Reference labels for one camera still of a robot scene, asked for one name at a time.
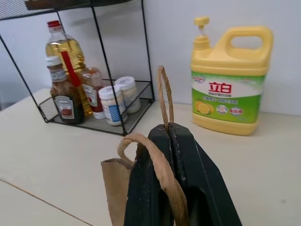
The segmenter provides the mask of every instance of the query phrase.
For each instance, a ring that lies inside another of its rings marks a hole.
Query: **white table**
[[[38,102],[48,96],[48,90],[36,94]],[[190,105],[175,104],[174,110],[175,122],[190,129],[219,167],[244,226],[300,225],[301,117],[261,113],[257,131],[241,137],[192,124]],[[155,102],[134,132],[147,136],[157,124],[162,119]],[[0,113],[0,137],[1,179],[92,225],[111,225],[100,162],[117,157],[121,137],[47,124],[30,98]],[[1,225],[47,225],[53,217],[52,225],[83,225],[1,183]],[[22,223],[12,220],[17,216]]]

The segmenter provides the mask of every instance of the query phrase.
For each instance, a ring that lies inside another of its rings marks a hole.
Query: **jug handle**
[[[261,38],[262,45],[257,49],[261,53],[262,59],[268,59],[273,46],[273,33],[265,26],[249,26],[249,27],[233,27],[230,28],[221,40],[216,44],[215,49],[228,53],[231,48],[234,48],[231,41],[235,37],[251,37],[256,36]]]

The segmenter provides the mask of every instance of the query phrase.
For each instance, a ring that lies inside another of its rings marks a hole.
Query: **yellow plastic jug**
[[[249,135],[257,127],[260,100],[273,47],[273,33],[264,26],[233,27],[210,47],[204,34],[208,17],[196,18],[201,30],[191,57],[193,122],[223,133]],[[235,37],[257,36],[257,49],[236,48]]]

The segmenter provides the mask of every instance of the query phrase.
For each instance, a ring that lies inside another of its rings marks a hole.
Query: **black wire rack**
[[[8,19],[21,18],[21,17],[56,12],[58,19],[60,20],[60,22],[62,24],[62,21],[60,19],[60,15],[59,15],[59,11],[73,9],[73,8],[90,7],[92,9],[92,16],[93,16],[93,19],[95,22],[97,34],[98,34],[99,41],[100,41],[100,44],[102,47],[103,56],[104,56],[104,60],[105,60],[108,75],[109,75],[109,79],[104,80],[104,83],[108,86],[113,86],[114,80],[112,79],[109,63],[108,63],[107,56],[105,53],[102,36],[100,33],[98,21],[97,21],[96,14],[95,14],[95,7],[96,6],[106,6],[106,5],[110,5],[110,4],[118,4],[118,3],[122,3],[122,2],[126,2],[126,1],[129,1],[129,0],[81,0],[81,4],[71,5],[71,6],[67,6],[64,8],[46,8],[46,9],[38,9],[38,10],[28,10],[25,2],[23,0],[0,0],[0,20],[8,20]],[[134,127],[137,125],[139,120],[143,117],[145,112],[149,109],[149,107],[155,100],[152,76],[151,76],[151,66],[150,66],[151,64],[150,64],[150,55],[149,55],[149,47],[148,47],[148,40],[147,40],[147,31],[146,31],[146,25],[145,25],[143,0],[141,0],[141,10],[142,10],[142,16],[143,16],[142,20],[143,20],[143,29],[144,29],[144,35],[145,35],[147,57],[148,57],[148,70],[149,70],[148,73],[149,73],[150,79],[149,79],[149,81],[136,81],[136,86],[137,86],[137,90],[138,90],[137,97],[132,101],[131,104],[129,104],[126,107],[125,111],[122,114],[120,113],[120,110],[117,108],[119,117],[121,119],[121,126],[111,126],[106,122],[106,119],[97,120],[93,116],[86,117],[84,122],[79,125],[66,124],[61,121],[58,111],[55,107],[55,103],[51,97],[38,104],[32,94],[31,89],[29,88],[26,80],[24,79],[24,76],[22,75],[18,65],[16,64],[13,56],[11,55],[7,45],[5,44],[3,38],[0,35],[0,40],[3,43],[4,48],[6,49],[9,57],[11,58],[14,66],[16,67],[22,81],[24,82],[26,88],[28,89],[30,96],[32,97],[36,107],[38,108],[40,114],[42,115],[42,117],[46,123],[49,123],[49,122],[58,123],[58,124],[62,124],[62,125],[69,125],[69,126],[74,126],[74,127],[92,129],[92,130],[97,130],[97,131],[101,131],[101,132],[107,132],[107,133],[122,135],[122,136],[125,136],[128,133],[130,133],[131,131],[133,131]],[[115,101],[118,105],[118,100],[117,100],[114,89],[113,89],[113,93],[114,93]],[[138,100],[140,102],[139,109],[136,109],[133,111],[133,108],[136,107],[135,102]]]

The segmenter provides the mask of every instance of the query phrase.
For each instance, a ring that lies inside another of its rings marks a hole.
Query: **lemon image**
[[[199,104],[202,104],[202,103],[203,103],[202,101],[197,100],[197,101],[194,103],[194,108],[198,111],[198,106],[199,106]]]
[[[202,114],[209,114],[210,108],[208,107],[208,105],[201,103],[198,105],[198,111]]]
[[[209,107],[210,113],[214,112],[214,107],[210,104],[207,104],[207,106]]]

